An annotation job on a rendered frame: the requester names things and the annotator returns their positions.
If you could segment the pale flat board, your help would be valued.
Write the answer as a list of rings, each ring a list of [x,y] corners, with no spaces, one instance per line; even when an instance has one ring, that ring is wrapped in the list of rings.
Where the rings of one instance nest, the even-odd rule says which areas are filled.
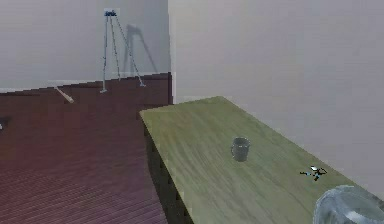
[[[75,100],[71,95],[62,90],[64,86],[69,86],[70,88],[102,89],[102,86],[96,80],[48,80],[48,85],[58,91],[69,103],[74,103]]]

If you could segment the green wooden table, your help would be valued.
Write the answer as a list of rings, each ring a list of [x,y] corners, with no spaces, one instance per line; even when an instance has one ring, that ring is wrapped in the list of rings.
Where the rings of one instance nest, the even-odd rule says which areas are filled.
[[[313,224],[326,191],[360,187],[221,96],[140,116],[169,224]],[[244,162],[232,157],[236,137],[250,141]]]

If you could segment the grey cup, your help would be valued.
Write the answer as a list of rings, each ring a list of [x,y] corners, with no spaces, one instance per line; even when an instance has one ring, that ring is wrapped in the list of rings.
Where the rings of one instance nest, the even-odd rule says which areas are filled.
[[[247,160],[250,148],[250,141],[245,137],[236,137],[231,146],[231,153],[234,160],[244,162]]]

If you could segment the clear glass bowl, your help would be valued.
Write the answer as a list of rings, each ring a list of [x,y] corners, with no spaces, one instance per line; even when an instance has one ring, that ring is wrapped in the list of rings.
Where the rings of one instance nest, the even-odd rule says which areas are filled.
[[[340,185],[316,201],[313,224],[384,224],[384,201],[361,187]]]

